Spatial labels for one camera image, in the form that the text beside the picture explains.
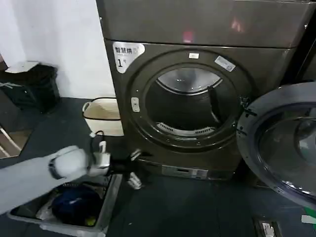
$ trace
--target tag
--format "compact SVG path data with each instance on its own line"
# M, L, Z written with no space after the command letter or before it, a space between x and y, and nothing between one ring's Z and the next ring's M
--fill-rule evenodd
M198 59L199 53L189 53L189 58Z
M16 63L13 66L9 67L5 72L7 73L23 73L27 72L33 67L35 67L39 62L20 62Z
M223 58L222 56L218 56L215 59L215 63L221 66L222 68L225 68L227 71L231 72L236 67L235 64L231 63L227 59Z
M142 43L114 42L113 52L115 64L119 73L125 73L129 65L145 52Z

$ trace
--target label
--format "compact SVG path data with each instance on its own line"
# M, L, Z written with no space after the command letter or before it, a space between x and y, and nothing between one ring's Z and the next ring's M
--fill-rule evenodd
M222 56L218 56L215 59L215 63L221 66L222 68L225 68L227 71L231 72L236 67L235 64L231 63L227 59L223 58Z
M199 53L189 53L189 58L198 59Z
M39 62L20 62L9 67L5 72L7 73L23 73L27 72L33 67L35 67Z
M129 65L145 52L142 43L114 42L113 52L115 64L119 73L125 73Z
M275 237L275 231L272 226L268 223L262 223L263 230L266 237Z

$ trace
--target dryer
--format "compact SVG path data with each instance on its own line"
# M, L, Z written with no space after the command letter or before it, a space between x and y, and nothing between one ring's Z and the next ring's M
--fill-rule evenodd
M250 102L279 86L315 4L97 3L131 149L141 149L140 160L158 173L231 178L241 159L239 117Z

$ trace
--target laundry basket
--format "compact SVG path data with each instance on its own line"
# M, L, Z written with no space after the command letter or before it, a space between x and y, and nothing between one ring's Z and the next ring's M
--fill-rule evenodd
M106 136L123 136L116 98L96 98L83 105L82 115L91 131L103 131Z

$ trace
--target white paper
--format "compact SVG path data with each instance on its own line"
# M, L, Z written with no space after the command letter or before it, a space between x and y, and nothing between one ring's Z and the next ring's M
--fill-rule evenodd
M5 72L7 73L22 73L22 72L27 72L33 67L35 67L39 62L20 62L16 63L13 66L9 67Z

